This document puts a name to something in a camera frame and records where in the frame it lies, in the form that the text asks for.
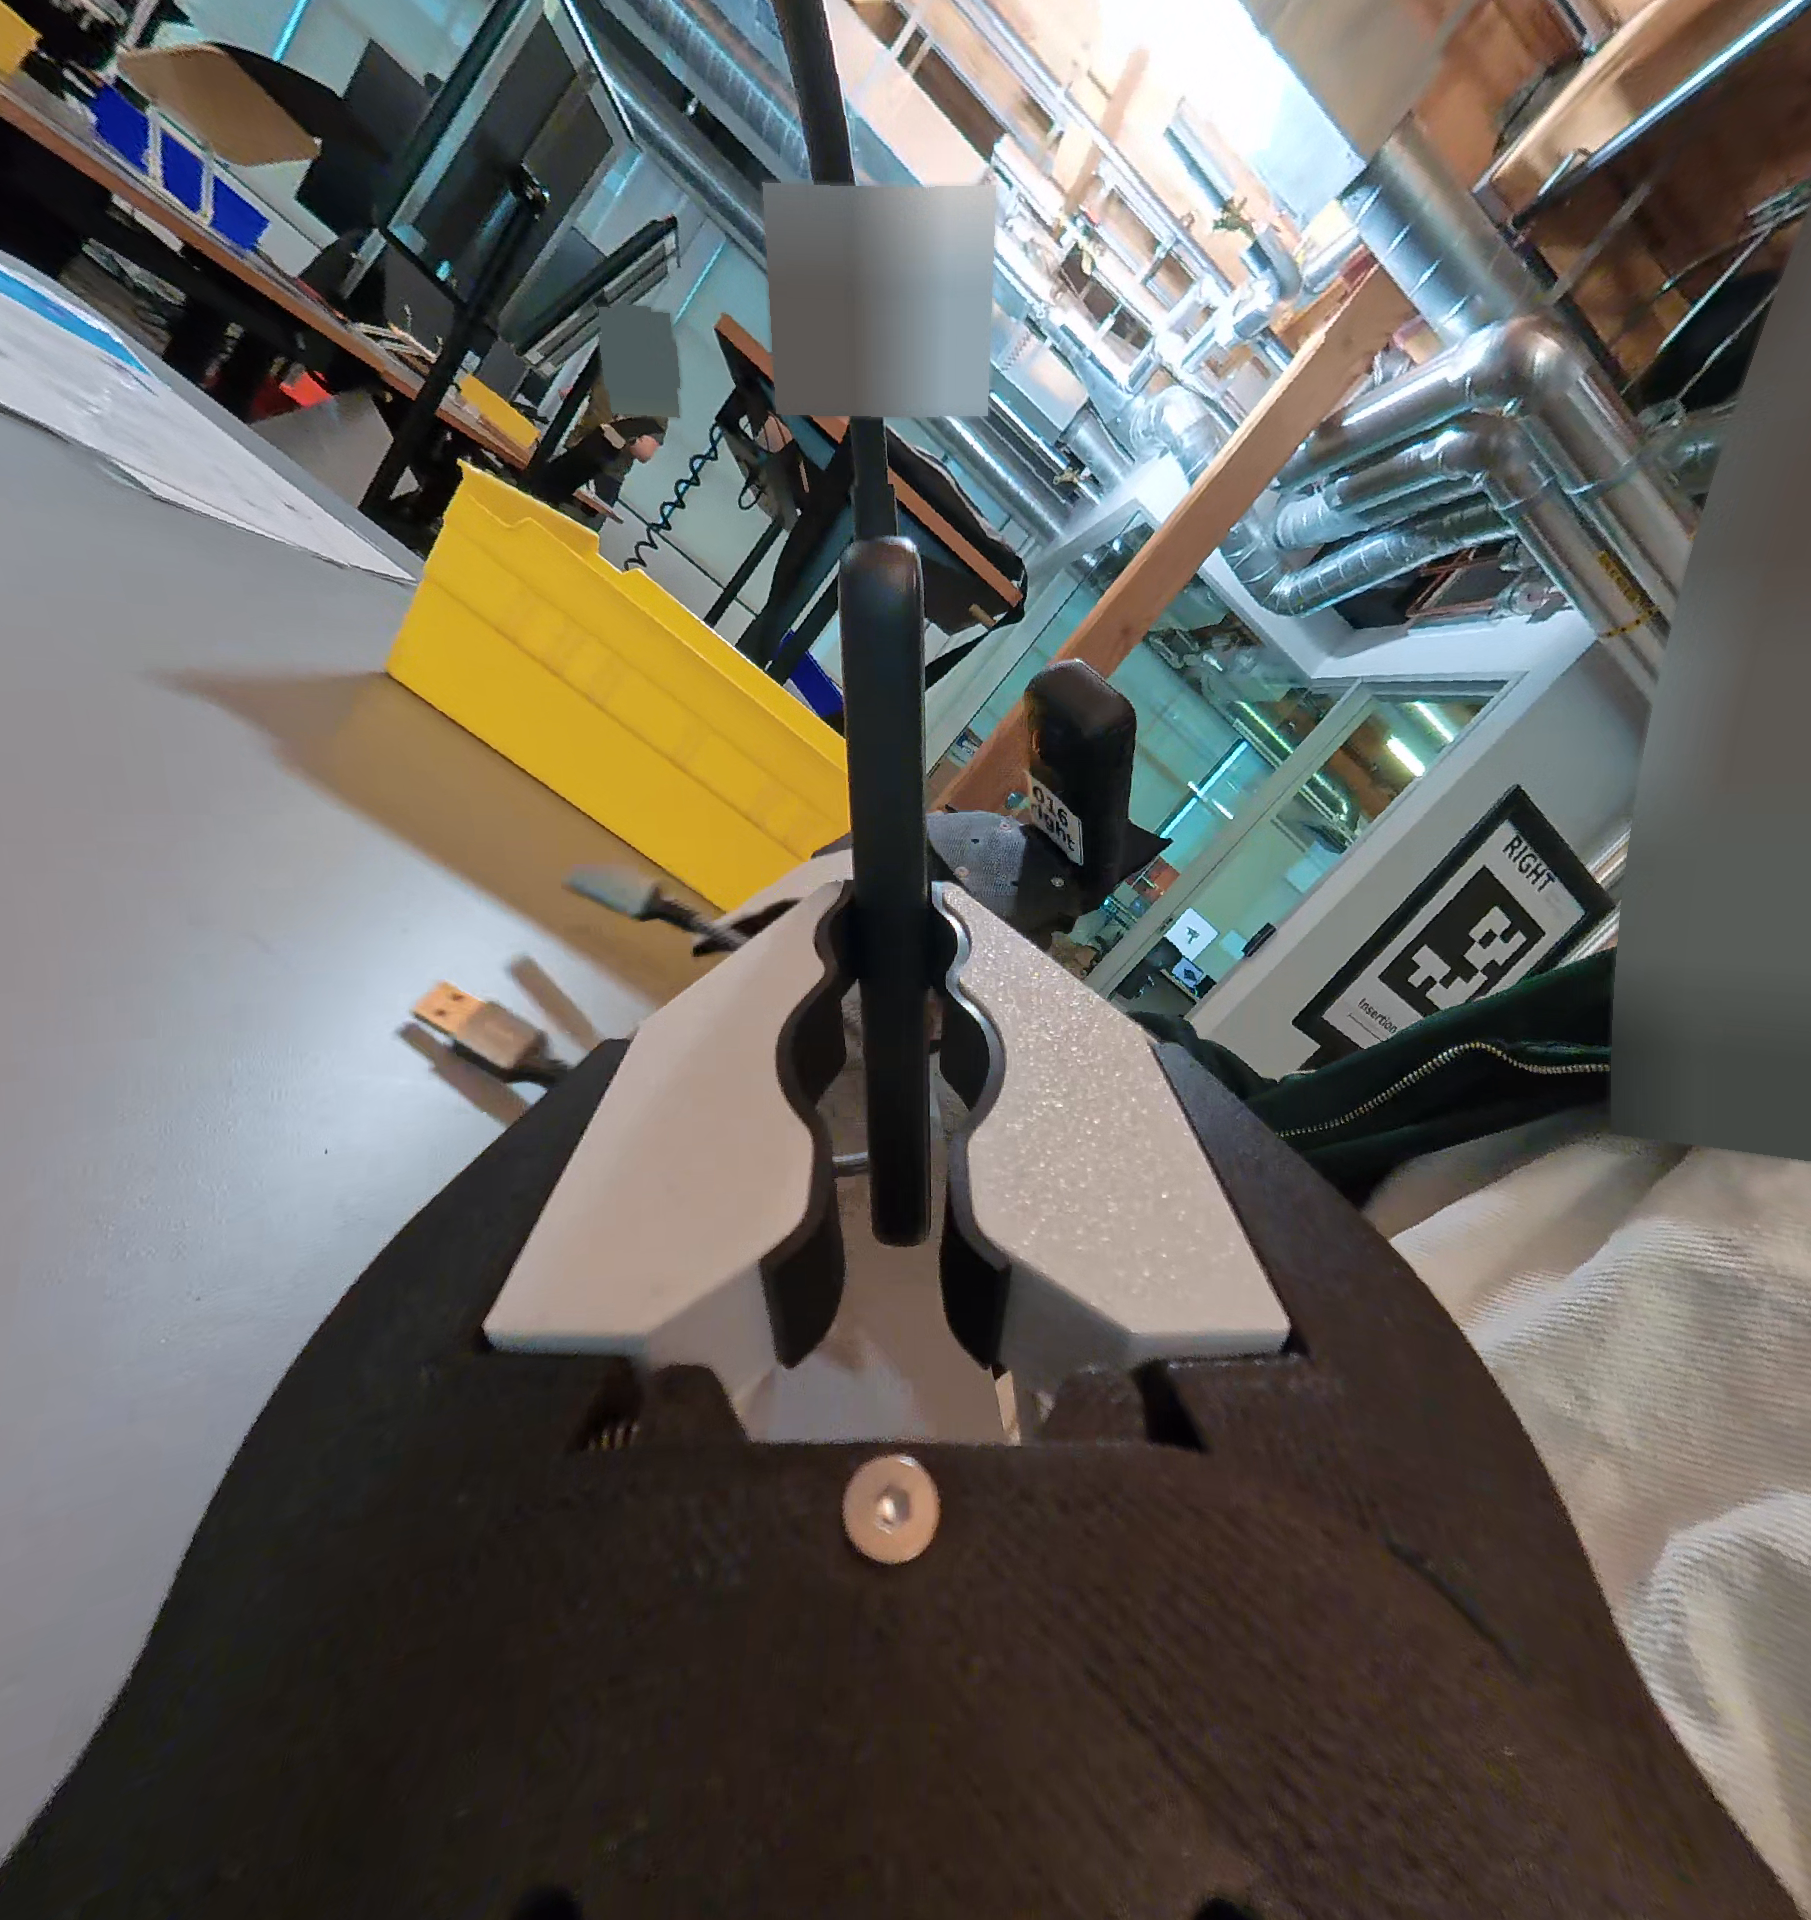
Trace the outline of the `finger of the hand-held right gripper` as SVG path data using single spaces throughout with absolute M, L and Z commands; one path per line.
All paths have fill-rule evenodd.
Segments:
M 1011 818 L 989 811 L 937 808 L 925 816 L 927 877 L 957 889 L 1033 943 L 1025 890 L 1029 843 Z

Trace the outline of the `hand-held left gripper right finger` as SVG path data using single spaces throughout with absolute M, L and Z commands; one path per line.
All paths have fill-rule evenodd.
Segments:
M 1277 1354 L 1291 1321 L 1153 1041 L 953 884 L 947 1325 L 995 1374 Z

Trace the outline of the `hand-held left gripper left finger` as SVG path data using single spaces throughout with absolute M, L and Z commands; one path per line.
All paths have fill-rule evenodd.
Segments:
M 821 1348 L 845 1279 L 821 1114 L 845 892 L 813 889 L 637 1029 L 485 1315 L 493 1350 L 697 1367 L 749 1397 Z

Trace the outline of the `wooden beam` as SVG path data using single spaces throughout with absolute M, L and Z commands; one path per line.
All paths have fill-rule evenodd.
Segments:
M 1410 303 L 1390 276 L 1374 266 L 1360 276 L 1061 644 L 1053 664 L 1083 663 L 1109 679 L 1301 442 L 1349 397 L 1372 353 L 1410 317 Z

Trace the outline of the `dark green zip jacket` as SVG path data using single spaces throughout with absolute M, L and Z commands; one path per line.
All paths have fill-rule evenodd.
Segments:
M 1420 1019 L 1378 1044 L 1283 1077 L 1255 1073 L 1185 1020 L 1133 1015 L 1349 1202 L 1396 1169 L 1608 1099 L 1614 951 Z

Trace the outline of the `yellow plastic bin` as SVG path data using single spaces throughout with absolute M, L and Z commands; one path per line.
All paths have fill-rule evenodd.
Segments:
M 839 733 L 579 523 L 473 465 L 387 677 L 719 908 L 849 829 Z

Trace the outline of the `black framed printed tag board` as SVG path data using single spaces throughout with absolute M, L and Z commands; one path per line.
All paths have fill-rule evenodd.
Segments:
M 1610 897 L 1510 786 L 1291 1020 L 1345 1058 L 1562 961 Z

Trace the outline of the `silver ventilation ducts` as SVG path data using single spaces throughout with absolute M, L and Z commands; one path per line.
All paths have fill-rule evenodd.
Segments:
M 1664 631 L 1694 512 L 1540 279 L 1420 133 L 1398 123 L 1341 197 L 1438 353 L 1329 416 L 1215 553 L 1301 618 L 1512 539 L 1598 637 Z

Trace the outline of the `black monitor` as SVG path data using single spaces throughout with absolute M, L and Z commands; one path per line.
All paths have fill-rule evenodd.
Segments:
M 611 253 L 523 287 L 499 322 L 499 339 L 533 370 L 555 372 L 597 339 L 603 317 L 639 303 L 677 264 L 677 219 L 653 217 Z

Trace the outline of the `long wooden workbench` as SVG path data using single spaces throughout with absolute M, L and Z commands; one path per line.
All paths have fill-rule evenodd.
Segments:
M 91 128 L 63 102 L 53 100 L 23 74 L 0 71 L 0 123 L 45 155 L 73 181 L 109 197 L 113 213 L 101 222 L 107 246 L 131 242 L 137 260 L 169 287 L 191 299 L 223 306 L 229 320 L 249 333 L 281 341 L 313 370 L 345 360 L 363 370 L 375 392 L 403 399 L 411 414 L 427 387 L 427 374 L 385 351 L 369 334 L 259 253 L 241 253 L 209 224 L 195 221 L 159 185 L 135 173 L 115 150 L 101 146 Z

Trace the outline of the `white paper sheet blue stripe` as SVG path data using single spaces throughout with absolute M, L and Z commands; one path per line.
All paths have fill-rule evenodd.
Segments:
M 27 276 L 1 253 L 0 414 L 75 446 L 177 510 L 351 572 L 409 579 L 253 444 L 175 392 L 85 305 Z

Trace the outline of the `cardboard box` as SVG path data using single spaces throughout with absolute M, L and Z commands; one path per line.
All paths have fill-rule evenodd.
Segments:
M 321 153 L 317 137 L 209 43 L 121 53 L 115 77 L 231 166 L 309 165 Z

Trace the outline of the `black frame wooden workbench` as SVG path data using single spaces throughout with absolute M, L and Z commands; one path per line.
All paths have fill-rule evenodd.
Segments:
M 739 468 L 741 500 L 767 524 L 705 613 L 717 628 L 765 563 L 773 563 L 761 608 L 737 648 L 775 680 L 791 685 L 839 613 L 837 576 L 859 539 L 847 422 L 785 414 L 775 405 L 773 360 L 733 317 L 715 339 L 731 387 L 713 419 L 713 446 Z M 887 433 L 893 533 L 917 553 L 927 634 L 993 632 L 1021 620 L 1023 560 L 971 508 L 951 475 L 897 433 Z

